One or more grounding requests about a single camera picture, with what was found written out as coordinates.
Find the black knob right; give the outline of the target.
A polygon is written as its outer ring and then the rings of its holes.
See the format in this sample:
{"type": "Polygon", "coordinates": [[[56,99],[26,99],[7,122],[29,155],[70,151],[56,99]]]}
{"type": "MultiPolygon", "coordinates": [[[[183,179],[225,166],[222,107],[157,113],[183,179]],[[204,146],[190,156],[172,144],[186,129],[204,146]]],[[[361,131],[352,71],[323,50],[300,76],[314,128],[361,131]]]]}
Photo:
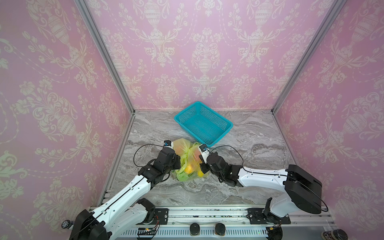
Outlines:
{"type": "Polygon", "coordinates": [[[224,236],[226,234],[226,226],[223,223],[217,223],[215,225],[215,234],[218,236],[224,236]]]}

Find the teal plastic mesh basket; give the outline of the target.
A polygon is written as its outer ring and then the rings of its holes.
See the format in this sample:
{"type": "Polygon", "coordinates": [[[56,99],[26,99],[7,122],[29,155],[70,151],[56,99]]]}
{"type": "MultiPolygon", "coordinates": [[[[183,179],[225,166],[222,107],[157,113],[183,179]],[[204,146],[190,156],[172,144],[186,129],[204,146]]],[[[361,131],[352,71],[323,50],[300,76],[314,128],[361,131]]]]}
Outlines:
{"type": "Polygon", "coordinates": [[[174,120],[196,141],[209,148],[217,144],[233,123],[202,102],[195,102],[179,112],[174,120]]]}

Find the black knob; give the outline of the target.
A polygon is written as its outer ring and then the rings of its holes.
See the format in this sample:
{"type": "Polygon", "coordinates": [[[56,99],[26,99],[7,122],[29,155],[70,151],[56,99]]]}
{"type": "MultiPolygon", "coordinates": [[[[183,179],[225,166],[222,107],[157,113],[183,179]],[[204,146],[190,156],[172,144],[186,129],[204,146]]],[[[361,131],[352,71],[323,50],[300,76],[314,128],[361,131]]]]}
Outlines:
{"type": "Polygon", "coordinates": [[[200,225],[198,223],[192,223],[190,225],[190,235],[191,236],[198,236],[201,232],[200,225]]]}
{"type": "Polygon", "coordinates": [[[226,226],[223,223],[217,223],[215,225],[215,234],[218,236],[224,236],[226,234],[226,226]]]}

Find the black knob left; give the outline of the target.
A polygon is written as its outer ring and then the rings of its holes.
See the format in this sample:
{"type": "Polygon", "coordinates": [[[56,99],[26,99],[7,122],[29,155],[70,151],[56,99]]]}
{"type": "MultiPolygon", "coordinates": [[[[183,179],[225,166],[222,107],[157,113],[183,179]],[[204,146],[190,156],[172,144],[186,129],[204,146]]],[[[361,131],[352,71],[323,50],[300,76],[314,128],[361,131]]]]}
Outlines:
{"type": "Polygon", "coordinates": [[[201,232],[200,225],[198,223],[192,223],[190,225],[190,235],[191,236],[198,236],[201,232]]]}

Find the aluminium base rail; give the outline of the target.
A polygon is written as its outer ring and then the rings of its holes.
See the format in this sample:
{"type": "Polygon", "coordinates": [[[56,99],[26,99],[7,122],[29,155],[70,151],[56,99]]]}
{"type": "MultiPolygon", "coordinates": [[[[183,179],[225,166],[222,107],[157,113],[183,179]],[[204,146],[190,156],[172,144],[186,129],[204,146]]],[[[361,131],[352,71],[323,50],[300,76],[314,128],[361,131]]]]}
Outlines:
{"type": "Polygon", "coordinates": [[[325,213],[297,211],[270,223],[257,206],[167,206],[155,208],[151,223],[136,224],[116,240],[319,240],[336,228],[325,213]],[[192,223],[200,225],[198,236],[190,235],[192,223]],[[215,234],[217,223],[226,226],[224,236],[215,234]]]}

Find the dark bottle at right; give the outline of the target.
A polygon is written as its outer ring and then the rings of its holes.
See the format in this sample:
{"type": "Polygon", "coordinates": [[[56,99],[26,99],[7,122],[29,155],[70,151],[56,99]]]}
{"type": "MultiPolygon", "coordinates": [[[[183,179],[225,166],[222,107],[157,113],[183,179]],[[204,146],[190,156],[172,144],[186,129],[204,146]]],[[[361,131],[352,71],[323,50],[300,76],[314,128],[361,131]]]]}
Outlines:
{"type": "Polygon", "coordinates": [[[321,233],[322,240],[348,240],[347,233],[342,229],[336,229],[321,233]]]}

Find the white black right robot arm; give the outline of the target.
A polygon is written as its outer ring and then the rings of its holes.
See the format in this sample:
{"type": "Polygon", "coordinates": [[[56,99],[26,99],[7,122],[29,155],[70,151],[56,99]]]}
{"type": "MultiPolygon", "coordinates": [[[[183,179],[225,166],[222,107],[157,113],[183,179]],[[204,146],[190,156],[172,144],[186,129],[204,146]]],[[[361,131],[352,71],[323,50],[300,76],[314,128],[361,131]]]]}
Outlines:
{"type": "Polygon", "coordinates": [[[228,164],[217,152],[201,152],[203,173],[211,172],[230,187],[260,187],[283,194],[269,198],[264,208],[267,218],[282,219],[296,211],[318,215],[322,210],[322,183],[297,165],[281,170],[259,170],[228,164]]]}

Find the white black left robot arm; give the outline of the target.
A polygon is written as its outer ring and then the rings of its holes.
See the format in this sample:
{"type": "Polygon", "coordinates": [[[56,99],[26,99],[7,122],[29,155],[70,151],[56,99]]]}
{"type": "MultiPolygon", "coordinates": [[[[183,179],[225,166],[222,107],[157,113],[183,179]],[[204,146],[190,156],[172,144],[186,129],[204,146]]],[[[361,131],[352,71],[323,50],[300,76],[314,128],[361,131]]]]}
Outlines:
{"type": "Polygon", "coordinates": [[[77,215],[70,239],[115,240],[136,224],[151,223],[155,206],[143,195],[180,167],[173,143],[165,141],[158,157],[142,167],[123,190],[93,211],[83,210],[77,215]]]}

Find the aluminium corner post right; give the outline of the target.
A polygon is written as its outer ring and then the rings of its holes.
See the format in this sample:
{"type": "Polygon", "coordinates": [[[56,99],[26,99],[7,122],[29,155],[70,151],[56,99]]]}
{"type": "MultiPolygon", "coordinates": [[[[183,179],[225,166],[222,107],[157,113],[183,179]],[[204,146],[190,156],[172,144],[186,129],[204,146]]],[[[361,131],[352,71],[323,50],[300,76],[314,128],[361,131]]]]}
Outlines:
{"type": "Polygon", "coordinates": [[[300,58],[291,77],[289,78],[281,94],[279,95],[274,107],[271,109],[271,113],[274,117],[277,116],[279,109],[282,107],[284,101],[286,100],[287,96],[289,95],[290,91],[295,85],[296,80],[299,78],[300,74],[305,69],[311,57],[316,52],[316,49],[319,47],[320,43],[322,42],[323,38],[326,36],[328,30],[331,28],[331,25],[339,15],[340,11],[342,10],[346,2],[347,2],[346,0],[333,1],[327,14],[322,20],[319,28],[315,32],[312,40],[310,41],[308,47],[306,48],[303,56],[300,58]]]}

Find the aluminium corner post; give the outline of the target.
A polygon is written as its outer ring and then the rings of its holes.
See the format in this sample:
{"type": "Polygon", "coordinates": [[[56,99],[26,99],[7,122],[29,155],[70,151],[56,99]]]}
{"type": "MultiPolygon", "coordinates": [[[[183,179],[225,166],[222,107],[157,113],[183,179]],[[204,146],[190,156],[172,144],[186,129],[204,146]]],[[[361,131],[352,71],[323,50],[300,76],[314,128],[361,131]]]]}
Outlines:
{"type": "Polygon", "coordinates": [[[287,96],[289,95],[290,91],[295,85],[296,80],[299,78],[300,74],[305,69],[311,57],[316,52],[316,49],[319,47],[320,43],[322,42],[323,38],[326,36],[328,30],[331,28],[331,25],[339,15],[340,11],[342,10],[346,2],[347,2],[346,0],[333,1],[327,14],[322,20],[319,28],[315,32],[312,40],[310,41],[308,47],[306,48],[303,56],[300,58],[291,77],[289,78],[281,94],[279,95],[274,107],[271,109],[271,113],[274,117],[277,116],[279,109],[282,107],[284,101],[286,100],[287,96]]]}
{"type": "Polygon", "coordinates": [[[99,50],[101,57],[106,64],[106,68],[108,69],[112,80],[114,81],[115,85],[117,86],[117,89],[123,99],[123,102],[125,103],[128,111],[133,116],[135,114],[135,110],[133,108],[133,104],[128,96],[128,93],[123,85],[123,82],[119,76],[119,73],[112,61],[112,57],[107,49],[106,44],[104,43],[104,40],[102,38],[101,32],[99,31],[97,24],[92,17],[92,14],[87,6],[86,1],[84,0],[74,0],[90,34],[92,39],[95,42],[95,45],[97,49],[99,50]]]}

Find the yellow translucent plastic bag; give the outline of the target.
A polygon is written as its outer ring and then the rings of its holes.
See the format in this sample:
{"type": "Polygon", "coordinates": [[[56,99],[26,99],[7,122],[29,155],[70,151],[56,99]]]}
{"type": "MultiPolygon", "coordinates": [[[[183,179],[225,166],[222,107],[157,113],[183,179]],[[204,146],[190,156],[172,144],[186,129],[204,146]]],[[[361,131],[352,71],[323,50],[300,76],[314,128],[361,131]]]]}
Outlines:
{"type": "Polygon", "coordinates": [[[199,146],[201,143],[192,143],[189,140],[181,138],[173,141],[173,144],[173,149],[176,154],[181,157],[181,167],[172,172],[179,182],[205,178],[208,175],[208,173],[204,174],[200,167],[202,160],[199,157],[201,154],[199,146]]]}

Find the aluminium corner post left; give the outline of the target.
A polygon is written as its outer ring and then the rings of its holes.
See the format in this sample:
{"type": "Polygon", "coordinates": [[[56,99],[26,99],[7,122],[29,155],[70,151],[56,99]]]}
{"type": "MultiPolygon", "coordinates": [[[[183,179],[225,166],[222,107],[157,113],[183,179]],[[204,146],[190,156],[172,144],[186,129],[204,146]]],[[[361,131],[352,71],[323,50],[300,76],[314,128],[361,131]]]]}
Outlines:
{"type": "Polygon", "coordinates": [[[86,1],[84,0],[74,0],[90,34],[92,39],[95,42],[95,45],[97,49],[99,50],[101,57],[106,64],[106,68],[108,69],[112,80],[114,81],[115,85],[117,86],[117,89],[123,99],[123,102],[125,103],[128,111],[133,116],[135,114],[135,110],[133,108],[133,104],[128,96],[128,93],[123,85],[123,82],[119,76],[119,73],[112,61],[112,57],[107,49],[106,44],[104,43],[104,40],[102,38],[101,32],[99,31],[97,24],[92,17],[92,14],[87,6],[86,1]]]}

